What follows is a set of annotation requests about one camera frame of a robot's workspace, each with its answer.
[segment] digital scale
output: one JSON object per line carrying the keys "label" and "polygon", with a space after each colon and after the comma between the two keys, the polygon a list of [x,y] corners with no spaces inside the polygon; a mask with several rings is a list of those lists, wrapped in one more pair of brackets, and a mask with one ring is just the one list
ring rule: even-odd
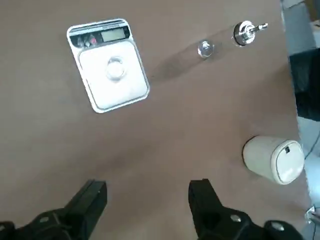
{"label": "digital scale", "polygon": [[118,18],[70,27],[76,65],[97,113],[145,99],[150,86],[129,24]]}

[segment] table surface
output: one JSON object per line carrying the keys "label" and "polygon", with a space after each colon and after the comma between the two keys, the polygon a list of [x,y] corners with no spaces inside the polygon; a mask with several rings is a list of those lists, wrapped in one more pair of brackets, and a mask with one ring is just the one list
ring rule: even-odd
{"label": "table surface", "polygon": [[[116,17],[131,26],[150,94],[96,114],[66,31]],[[175,54],[244,20],[270,27],[246,48],[166,72]],[[257,224],[302,228],[304,174],[279,186],[242,160],[253,136],[298,138],[278,0],[2,0],[0,21],[1,219],[26,224],[95,178],[109,203],[92,239],[191,240],[188,184],[208,178]]]}

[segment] bolt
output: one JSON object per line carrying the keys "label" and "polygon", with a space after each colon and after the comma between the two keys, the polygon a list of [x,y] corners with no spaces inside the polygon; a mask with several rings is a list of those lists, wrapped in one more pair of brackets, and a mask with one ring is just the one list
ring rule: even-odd
{"label": "bolt", "polygon": [[232,221],[240,223],[241,222],[241,218],[238,215],[231,215],[230,218],[232,219]]}

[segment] white container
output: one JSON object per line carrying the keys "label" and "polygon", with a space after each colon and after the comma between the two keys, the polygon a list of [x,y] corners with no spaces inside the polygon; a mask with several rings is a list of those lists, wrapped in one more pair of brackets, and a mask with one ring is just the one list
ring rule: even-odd
{"label": "white container", "polygon": [[270,136],[249,140],[243,148],[243,159],[248,169],[280,185],[295,180],[305,164],[297,141]]}

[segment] chrome knob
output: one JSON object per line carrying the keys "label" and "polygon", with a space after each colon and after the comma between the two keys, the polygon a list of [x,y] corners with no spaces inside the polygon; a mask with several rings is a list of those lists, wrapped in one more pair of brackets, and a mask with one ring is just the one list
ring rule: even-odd
{"label": "chrome knob", "polygon": [[238,23],[234,28],[234,40],[240,46],[251,44],[256,37],[256,33],[265,30],[268,23],[254,26],[251,21]]}
{"label": "chrome knob", "polygon": [[215,45],[209,40],[202,40],[198,45],[198,54],[204,58],[209,58],[214,53]]}

